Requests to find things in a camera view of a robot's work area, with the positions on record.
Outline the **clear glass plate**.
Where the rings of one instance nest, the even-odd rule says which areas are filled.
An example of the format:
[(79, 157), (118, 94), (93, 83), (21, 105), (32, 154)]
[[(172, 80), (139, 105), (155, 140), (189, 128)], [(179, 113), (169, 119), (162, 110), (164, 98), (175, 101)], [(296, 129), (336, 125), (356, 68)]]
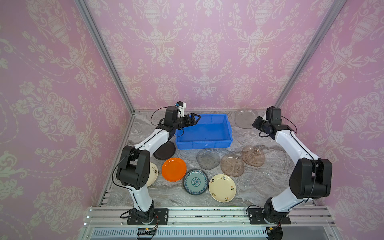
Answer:
[(241, 129), (252, 129), (252, 124), (259, 116), (256, 110), (242, 109), (235, 113), (235, 124)]

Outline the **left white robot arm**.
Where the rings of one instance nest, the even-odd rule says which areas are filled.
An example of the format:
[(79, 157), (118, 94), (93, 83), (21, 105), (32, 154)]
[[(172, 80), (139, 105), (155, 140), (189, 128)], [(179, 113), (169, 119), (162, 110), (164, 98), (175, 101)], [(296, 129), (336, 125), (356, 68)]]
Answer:
[(176, 152), (176, 145), (170, 140), (177, 130), (198, 124), (201, 116), (195, 113), (186, 114), (187, 104), (177, 102), (165, 107), (165, 117), (155, 124), (155, 130), (145, 140), (135, 146), (125, 146), (119, 163), (113, 170), (115, 186), (127, 189), (134, 202), (129, 210), (130, 216), (143, 224), (149, 224), (156, 217), (155, 204), (148, 192), (150, 177), (150, 158), (168, 160)]

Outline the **dark glossy round plate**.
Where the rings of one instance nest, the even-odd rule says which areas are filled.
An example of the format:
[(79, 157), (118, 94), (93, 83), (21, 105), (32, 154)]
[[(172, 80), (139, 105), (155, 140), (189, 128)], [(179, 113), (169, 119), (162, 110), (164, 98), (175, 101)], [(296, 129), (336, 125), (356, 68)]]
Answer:
[(176, 146), (173, 142), (168, 141), (161, 145), (153, 154), (157, 160), (166, 161), (174, 156)]

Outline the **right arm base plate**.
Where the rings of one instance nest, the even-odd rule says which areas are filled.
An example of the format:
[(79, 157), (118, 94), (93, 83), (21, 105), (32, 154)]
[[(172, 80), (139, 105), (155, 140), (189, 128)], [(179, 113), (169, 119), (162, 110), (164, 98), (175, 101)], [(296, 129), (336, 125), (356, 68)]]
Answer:
[(250, 208), (246, 211), (251, 225), (290, 225), (288, 213), (276, 212), (260, 208)]

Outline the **pink glass plate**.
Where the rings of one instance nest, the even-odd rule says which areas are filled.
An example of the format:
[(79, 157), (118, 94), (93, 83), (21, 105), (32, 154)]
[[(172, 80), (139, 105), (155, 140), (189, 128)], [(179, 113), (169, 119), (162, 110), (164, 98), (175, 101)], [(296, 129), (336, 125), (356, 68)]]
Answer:
[(261, 167), (265, 163), (265, 153), (261, 146), (245, 146), (242, 150), (242, 160), (253, 167)]

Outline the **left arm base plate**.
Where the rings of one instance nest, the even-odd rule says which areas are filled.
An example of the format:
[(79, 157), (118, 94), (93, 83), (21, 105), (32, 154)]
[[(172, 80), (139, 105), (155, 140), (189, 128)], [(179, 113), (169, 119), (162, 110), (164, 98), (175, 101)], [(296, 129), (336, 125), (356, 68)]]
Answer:
[(127, 225), (167, 225), (169, 209), (150, 209), (147, 212), (135, 208), (129, 211)]

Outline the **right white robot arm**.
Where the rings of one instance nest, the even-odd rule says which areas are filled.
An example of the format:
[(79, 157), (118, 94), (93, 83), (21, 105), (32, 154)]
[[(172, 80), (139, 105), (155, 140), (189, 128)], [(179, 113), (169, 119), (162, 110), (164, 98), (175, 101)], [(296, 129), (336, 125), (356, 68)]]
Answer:
[(295, 130), (282, 123), (281, 109), (274, 106), (267, 108), (265, 115), (258, 116), (252, 127), (260, 131), (261, 138), (270, 137), (276, 141), (295, 165), (287, 189), (265, 203), (263, 215), (267, 223), (281, 223), (292, 208), (330, 195), (331, 161), (314, 154), (298, 139)]

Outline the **cream plate with calligraphy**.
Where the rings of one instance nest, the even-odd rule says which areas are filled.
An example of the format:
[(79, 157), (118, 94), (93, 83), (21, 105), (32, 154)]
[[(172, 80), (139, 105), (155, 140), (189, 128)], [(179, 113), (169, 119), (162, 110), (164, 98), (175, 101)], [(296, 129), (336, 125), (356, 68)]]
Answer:
[(209, 182), (209, 193), (220, 203), (228, 203), (235, 198), (237, 187), (235, 181), (227, 175), (218, 174)]

